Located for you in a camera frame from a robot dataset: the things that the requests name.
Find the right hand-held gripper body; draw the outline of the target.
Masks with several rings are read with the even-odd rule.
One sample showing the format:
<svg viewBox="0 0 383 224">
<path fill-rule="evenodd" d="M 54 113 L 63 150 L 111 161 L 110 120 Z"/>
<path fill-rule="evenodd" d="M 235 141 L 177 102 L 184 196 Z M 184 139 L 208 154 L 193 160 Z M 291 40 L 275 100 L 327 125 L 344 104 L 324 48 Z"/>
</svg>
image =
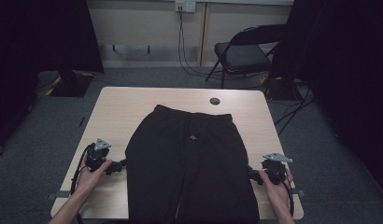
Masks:
<svg viewBox="0 0 383 224">
<path fill-rule="evenodd" d="M 271 182 L 275 185 L 283 182 L 286 178 L 285 162 L 292 162 L 292 159 L 280 153 L 270 153 L 263 155 L 263 157 L 262 168 L 268 174 Z"/>
</svg>

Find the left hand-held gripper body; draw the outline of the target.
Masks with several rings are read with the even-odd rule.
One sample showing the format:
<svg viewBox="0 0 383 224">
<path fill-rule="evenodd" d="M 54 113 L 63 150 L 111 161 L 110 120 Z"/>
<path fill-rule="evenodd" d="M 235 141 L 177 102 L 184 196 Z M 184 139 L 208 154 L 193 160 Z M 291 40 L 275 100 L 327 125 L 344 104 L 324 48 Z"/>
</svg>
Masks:
<svg viewBox="0 0 383 224">
<path fill-rule="evenodd" d="M 87 146 L 87 159 L 85 165 L 91 172 L 96 171 L 105 161 L 111 145 L 98 138 L 95 143 Z"/>
</svg>

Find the black pants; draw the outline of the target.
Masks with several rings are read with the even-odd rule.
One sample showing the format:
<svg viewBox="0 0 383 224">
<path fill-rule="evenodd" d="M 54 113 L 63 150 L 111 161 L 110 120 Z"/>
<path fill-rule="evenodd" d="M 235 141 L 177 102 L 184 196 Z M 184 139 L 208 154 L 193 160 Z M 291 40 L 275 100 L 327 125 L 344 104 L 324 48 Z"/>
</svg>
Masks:
<svg viewBox="0 0 383 224">
<path fill-rule="evenodd" d="M 230 114 L 156 105 L 126 150 L 132 224 L 258 224 L 248 155 Z"/>
</svg>

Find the person's right hand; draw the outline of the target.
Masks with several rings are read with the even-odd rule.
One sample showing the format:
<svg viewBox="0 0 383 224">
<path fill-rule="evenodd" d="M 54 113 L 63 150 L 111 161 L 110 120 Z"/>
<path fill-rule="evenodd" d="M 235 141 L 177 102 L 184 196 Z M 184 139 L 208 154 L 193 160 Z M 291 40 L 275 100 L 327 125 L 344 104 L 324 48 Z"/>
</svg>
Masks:
<svg viewBox="0 0 383 224">
<path fill-rule="evenodd" d="M 286 185 L 274 185 L 264 171 L 260 171 L 259 175 L 263 181 L 269 202 L 273 209 L 275 207 L 286 207 L 291 212 L 290 196 L 288 193 L 288 189 L 291 187 L 291 182 L 293 181 L 291 171 L 286 169 L 286 176 L 288 178 Z"/>
</svg>

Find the person's left hand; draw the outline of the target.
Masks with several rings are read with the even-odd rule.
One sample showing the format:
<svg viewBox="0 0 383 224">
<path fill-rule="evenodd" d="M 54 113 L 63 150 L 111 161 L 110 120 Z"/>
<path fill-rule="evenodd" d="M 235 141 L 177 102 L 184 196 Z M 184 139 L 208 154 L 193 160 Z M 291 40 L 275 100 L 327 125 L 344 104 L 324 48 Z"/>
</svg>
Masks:
<svg viewBox="0 0 383 224">
<path fill-rule="evenodd" d="M 86 201 L 98 185 L 101 177 L 106 169 L 111 165 L 112 160 L 105 161 L 97 170 L 91 171 L 85 164 L 86 158 L 83 159 L 83 168 L 80 170 L 78 182 L 74 194 L 82 201 Z"/>
</svg>

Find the black curtain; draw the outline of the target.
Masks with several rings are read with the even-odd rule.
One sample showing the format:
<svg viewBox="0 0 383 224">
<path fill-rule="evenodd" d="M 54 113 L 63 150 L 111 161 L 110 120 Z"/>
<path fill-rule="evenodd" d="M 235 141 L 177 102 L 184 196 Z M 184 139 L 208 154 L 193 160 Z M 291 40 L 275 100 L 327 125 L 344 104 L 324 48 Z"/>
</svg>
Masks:
<svg viewBox="0 0 383 224">
<path fill-rule="evenodd" d="M 0 0 L 0 146 L 60 70 L 104 71 L 87 0 Z"/>
<path fill-rule="evenodd" d="M 311 83 L 383 190 L 383 0 L 293 0 L 271 77 Z"/>
</svg>

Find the black folding chair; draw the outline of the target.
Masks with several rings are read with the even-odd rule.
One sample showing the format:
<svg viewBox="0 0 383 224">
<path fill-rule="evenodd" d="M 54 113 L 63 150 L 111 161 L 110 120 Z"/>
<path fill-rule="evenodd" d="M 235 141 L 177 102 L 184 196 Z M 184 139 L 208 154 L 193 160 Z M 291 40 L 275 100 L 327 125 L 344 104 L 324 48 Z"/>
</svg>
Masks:
<svg viewBox="0 0 383 224">
<path fill-rule="evenodd" d="M 269 55 L 274 53 L 276 47 L 272 47 L 265 53 L 260 45 L 279 43 L 286 32 L 286 24 L 258 25 L 240 31 L 229 42 L 217 43 L 214 51 L 218 60 L 206 80 L 215 73 L 219 64 L 222 67 L 220 83 L 222 89 L 226 75 L 247 75 L 269 71 L 272 66 Z"/>
</svg>

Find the black stand base plate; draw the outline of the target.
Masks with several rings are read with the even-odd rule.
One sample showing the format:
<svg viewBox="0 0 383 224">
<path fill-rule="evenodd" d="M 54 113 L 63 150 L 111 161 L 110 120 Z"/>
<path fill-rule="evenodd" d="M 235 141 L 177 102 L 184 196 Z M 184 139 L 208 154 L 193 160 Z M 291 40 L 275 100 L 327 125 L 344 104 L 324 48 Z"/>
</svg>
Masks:
<svg viewBox="0 0 383 224">
<path fill-rule="evenodd" d="M 262 92 L 266 99 L 273 101 L 301 101 L 303 97 L 293 82 L 282 77 L 261 79 Z"/>
<path fill-rule="evenodd" d="M 94 78 L 91 73 L 72 70 L 60 70 L 58 75 L 46 92 L 47 96 L 82 98 Z"/>
</svg>

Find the white wall socket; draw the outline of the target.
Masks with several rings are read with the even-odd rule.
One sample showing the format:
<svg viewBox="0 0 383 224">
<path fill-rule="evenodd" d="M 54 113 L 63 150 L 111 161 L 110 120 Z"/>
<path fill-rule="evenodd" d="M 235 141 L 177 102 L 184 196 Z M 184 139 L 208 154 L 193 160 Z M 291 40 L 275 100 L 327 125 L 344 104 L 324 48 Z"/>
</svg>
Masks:
<svg viewBox="0 0 383 224">
<path fill-rule="evenodd" d="M 175 11 L 194 13 L 196 10 L 196 2 L 194 0 L 176 0 Z"/>
</svg>

